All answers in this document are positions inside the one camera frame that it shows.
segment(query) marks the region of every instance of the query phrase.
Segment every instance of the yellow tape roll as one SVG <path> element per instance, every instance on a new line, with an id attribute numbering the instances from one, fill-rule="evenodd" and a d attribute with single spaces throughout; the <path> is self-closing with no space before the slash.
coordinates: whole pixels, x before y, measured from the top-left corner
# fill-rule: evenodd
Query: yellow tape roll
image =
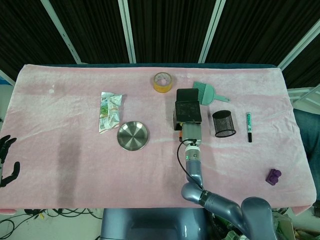
<path id="1" fill-rule="evenodd" d="M 166 93 L 172 88 L 172 78 L 166 72 L 159 72 L 153 78 L 153 88 L 159 93 Z"/>

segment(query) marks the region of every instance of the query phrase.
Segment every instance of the floor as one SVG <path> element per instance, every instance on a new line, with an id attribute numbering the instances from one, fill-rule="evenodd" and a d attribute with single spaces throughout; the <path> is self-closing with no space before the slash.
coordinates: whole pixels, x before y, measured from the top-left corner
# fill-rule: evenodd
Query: floor
<path id="1" fill-rule="evenodd" d="M 97 216 L 102 217 L 102 209 L 91 209 Z M 291 217 L 295 227 L 309 230 L 320 229 L 320 218 L 312 216 L 312 209 L 308 209 L 299 216 L 295 216 L 291 209 L 287 214 Z M 23 214 L 23 210 L 19 210 L 17 215 Z M 57 214 L 52 210 L 49 214 L 56 216 Z M 9 216 L 0 215 L 0 221 Z M 27 219 L 28 216 L 19 216 L 12 218 L 17 226 L 21 221 Z M 50 217 L 44 214 L 44 219 L 38 217 L 37 219 L 29 219 L 22 223 L 13 233 L 7 238 L 8 240 L 95 240 L 101 231 L 102 220 L 96 219 L 90 214 L 82 214 L 77 217 Z M 0 223 L 0 239 L 9 233 L 12 225 L 9 222 Z"/>

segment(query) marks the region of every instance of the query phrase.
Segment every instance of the pink towel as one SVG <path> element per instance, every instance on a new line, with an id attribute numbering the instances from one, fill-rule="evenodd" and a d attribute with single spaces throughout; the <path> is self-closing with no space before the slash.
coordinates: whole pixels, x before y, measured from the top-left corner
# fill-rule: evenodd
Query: pink towel
<path id="1" fill-rule="evenodd" d="M 158 72 L 174 79 L 168 93 L 153 89 Z M 16 161 L 21 171 L 0 189 L 0 208 L 197 207 L 181 197 L 186 175 L 177 162 L 179 132 L 173 129 L 176 90 L 192 88 L 194 81 L 230 98 L 201 106 L 204 187 L 238 204 L 256 196 L 273 208 L 306 210 L 316 190 L 280 69 L 36 65 L 21 70 L 2 128 L 1 136 L 17 138 L 3 175 Z M 118 128 L 99 134 L 101 92 L 124 94 L 120 120 L 147 126 L 143 149 L 122 149 Z M 219 110 L 231 111 L 235 135 L 214 137 L 211 116 Z M 252 143 L 246 112 L 252 113 Z M 275 186 L 265 182 L 273 168 L 282 172 Z"/>

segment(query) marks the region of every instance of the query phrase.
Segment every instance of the stainless steel plate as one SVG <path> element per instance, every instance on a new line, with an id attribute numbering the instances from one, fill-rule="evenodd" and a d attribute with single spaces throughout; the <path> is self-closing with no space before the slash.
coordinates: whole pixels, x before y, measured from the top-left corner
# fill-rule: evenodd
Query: stainless steel plate
<path id="1" fill-rule="evenodd" d="M 136 151 L 146 145 L 149 133 L 141 122 L 129 121 L 119 128 L 117 138 L 121 147 L 129 151 Z"/>

